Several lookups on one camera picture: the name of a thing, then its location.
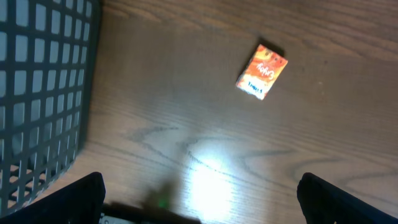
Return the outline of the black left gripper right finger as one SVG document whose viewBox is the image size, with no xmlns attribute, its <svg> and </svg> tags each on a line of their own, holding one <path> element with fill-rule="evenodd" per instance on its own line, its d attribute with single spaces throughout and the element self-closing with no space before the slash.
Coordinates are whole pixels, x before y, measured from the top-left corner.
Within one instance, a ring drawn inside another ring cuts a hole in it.
<svg viewBox="0 0 398 224">
<path fill-rule="evenodd" d="M 397 218 L 310 172 L 298 183 L 297 199 L 308 224 L 397 224 Z"/>
</svg>

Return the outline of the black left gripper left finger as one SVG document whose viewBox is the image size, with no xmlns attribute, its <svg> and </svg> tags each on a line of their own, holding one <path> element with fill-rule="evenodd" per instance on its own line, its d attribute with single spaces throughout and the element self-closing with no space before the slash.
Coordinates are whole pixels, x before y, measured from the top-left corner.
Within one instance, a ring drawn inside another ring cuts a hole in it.
<svg viewBox="0 0 398 224">
<path fill-rule="evenodd" d="M 1 218 L 1 223 L 98 223 L 105 193 L 102 174 L 93 172 L 38 202 Z"/>
</svg>

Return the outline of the small orange white box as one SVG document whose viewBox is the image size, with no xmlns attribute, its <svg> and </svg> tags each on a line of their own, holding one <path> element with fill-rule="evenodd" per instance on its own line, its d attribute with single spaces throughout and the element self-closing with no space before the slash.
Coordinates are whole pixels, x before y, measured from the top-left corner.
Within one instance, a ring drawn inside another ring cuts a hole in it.
<svg viewBox="0 0 398 224">
<path fill-rule="evenodd" d="M 236 87 L 263 100 L 287 64 L 288 60 L 259 44 Z"/>
</svg>

